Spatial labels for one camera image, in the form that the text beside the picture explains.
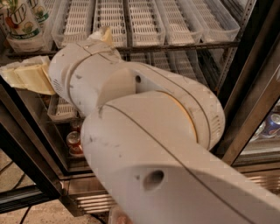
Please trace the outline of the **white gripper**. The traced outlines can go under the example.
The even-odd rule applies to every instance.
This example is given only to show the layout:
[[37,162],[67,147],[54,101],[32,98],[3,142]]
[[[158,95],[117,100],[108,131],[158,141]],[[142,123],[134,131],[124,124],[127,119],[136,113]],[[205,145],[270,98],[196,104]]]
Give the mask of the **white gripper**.
[[104,25],[90,34],[87,40],[70,43],[60,49],[51,62],[48,56],[32,57],[1,66],[0,75],[12,88],[42,95],[54,95],[56,92],[70,101],[69,84],[76,67],[97,53],[113,53],[120,60],[121,55],[113,45],[111,29]]

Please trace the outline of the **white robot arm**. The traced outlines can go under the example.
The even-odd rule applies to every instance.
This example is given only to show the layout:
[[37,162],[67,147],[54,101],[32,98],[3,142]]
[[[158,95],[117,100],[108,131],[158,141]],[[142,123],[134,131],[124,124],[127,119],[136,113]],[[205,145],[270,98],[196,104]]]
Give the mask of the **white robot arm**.
[[225,115],[196,80],[124,61],[105,38],[10,63],[1,75],[83,115],[85,159],[133,224],[280,224],[278,197],[212,153]]

